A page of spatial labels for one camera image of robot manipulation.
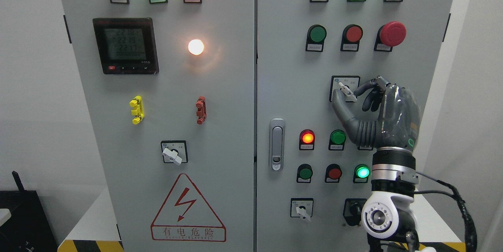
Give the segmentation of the gray robotic hand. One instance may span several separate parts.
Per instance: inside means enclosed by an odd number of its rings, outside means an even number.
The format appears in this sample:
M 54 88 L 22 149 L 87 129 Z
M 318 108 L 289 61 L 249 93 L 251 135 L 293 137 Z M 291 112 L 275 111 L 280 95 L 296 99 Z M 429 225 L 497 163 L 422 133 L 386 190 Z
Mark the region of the gray robotic hand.
M 357 118 L 347 107 L 346 97 L 350 93 L 360 96 L 367 90 L 364 112 L 379 110 L 375 121 Z M 339 87 L 332 92 L 332 108 L 340 120 L 347 137 L 358 147 L 402 148 L 413 153 L 422 119 L 421 111 L 410 89 L 390 83 L 382 76 L 365 82 L 355 91 Z

